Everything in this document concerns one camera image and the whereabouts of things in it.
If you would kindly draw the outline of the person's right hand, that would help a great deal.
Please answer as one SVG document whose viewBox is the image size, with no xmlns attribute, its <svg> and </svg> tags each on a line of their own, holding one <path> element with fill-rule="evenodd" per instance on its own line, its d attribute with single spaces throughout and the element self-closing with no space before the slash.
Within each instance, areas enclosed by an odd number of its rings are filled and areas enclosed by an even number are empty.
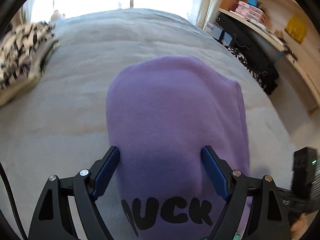
<svg viewBox="0 0 320 240">
<path fill-rule="evenodd" d="M 291 226 L 291 239 L 300 239 L 308 228 L 308 221 L 306 215 L 303 213 L 299 219 Z"/>
</svg>

